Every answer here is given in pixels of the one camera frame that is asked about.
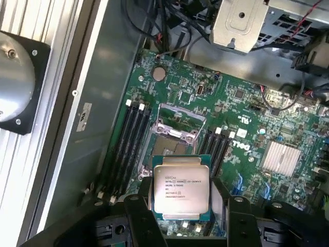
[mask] sticker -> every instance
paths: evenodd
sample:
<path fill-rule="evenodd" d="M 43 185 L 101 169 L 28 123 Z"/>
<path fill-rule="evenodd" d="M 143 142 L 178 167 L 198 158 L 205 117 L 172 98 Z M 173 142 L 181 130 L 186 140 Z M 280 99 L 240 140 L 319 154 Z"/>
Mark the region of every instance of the sticker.
<path fill-rule="evenodd" d="M 92 108 L 92 103 L 84 104 L 83 110 L 82 110 L 82 113 L 80 116 L 79 124 L 77 127 L 77 132 L 81 132 L 81 131 L 85 130 L 91 108 Z"/>
<path fill-rule="evenodd" d="M 230 135 L 228 136 L 228 138 L 235 138 L 235 132 L 231 131 Z"/>
<path fill-rule="evenodd" d="M 238 129 L 237 130 L 237 133 L 236 133 L 236 136 L 239 136 L 239 137 L 242 137 L 242 138 L 246 138 L 247 136 L 247 131 L 244 130 L 244 129 Z"/>
<path fill-rule="evenodd" d="M 238 119 L 240 119 L 240 121 L 242 123 L 244 123 L 245 125 L 248 125 L 250 122 L 251 122 L 251 119 L 248 119 L 249 117 L 248 116 L 238 116 L 237 117 Z"/>
<path fill-rule="evenodd" d="M 217 127 L 216 130 L 215 130 L 215 134 L 220 134 L 222 131 L 222 129 L 220 127 Z"/>
<path fill-rule="evenodd" d="M 244 149 L 246 151 L 249 151 L 250 150 L 250 145 L 244 144 L 244 143 L 240 143 L 240 142 L 238 142 L 236 140 L 233 140 L 233 146 L 234 147 L 237 147 L 237 148 Z"/>

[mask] heatsink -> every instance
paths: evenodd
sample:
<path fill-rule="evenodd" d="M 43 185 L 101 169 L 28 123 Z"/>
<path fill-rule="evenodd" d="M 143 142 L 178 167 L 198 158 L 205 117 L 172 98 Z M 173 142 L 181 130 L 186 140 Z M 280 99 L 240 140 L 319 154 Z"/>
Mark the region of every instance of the heatsink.
<path fill-rule="evenodd" d="M 268 171 L 291 177 L 298 163 L 301 151 L 270 141 L 265 150 L 261 166 Z"/>

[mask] ribbed metal panel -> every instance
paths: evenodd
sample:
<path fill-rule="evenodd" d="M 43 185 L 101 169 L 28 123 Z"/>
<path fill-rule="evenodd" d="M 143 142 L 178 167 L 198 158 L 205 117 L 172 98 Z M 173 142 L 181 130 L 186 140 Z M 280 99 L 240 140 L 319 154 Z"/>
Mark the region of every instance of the ribbed metal panel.
<path fill-rule="evenodd" d="M 290 177 L 297 165 L 300 153 L 301 151 L 296 148 L 269 142 L 262 161 L 263 168 Z"/>
<path fill-rule="evenodd" d="M 0 239 L 15 246 L 82 0 L 0 1 L 1 30 L 51 45 L 47 74 L 31 134 L 0 130 Z"/>

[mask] intel xeon processor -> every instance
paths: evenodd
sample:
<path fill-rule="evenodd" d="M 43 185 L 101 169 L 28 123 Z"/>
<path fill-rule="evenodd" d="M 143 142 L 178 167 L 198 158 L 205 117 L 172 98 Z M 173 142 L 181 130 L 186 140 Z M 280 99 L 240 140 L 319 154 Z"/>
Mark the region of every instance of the intel xeon processor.
<path fill-rule="evenodd" d="M 209 210 L 209 168 L 200 158 L 175 159 L 154 167 L 154 211 L 164 219 L 199 219 Z"/>

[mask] metal bracket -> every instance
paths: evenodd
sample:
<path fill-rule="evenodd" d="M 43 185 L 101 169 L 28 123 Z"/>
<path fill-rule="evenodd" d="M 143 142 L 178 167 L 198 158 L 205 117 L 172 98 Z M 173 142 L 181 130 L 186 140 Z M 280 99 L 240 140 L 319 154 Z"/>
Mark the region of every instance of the metal bracket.
<path fill-rule="evenodd" d="M 213 26 L 213 44 L 241 54 L 253 48 L 268 11 L 264 0 L 223 0 Z"/>

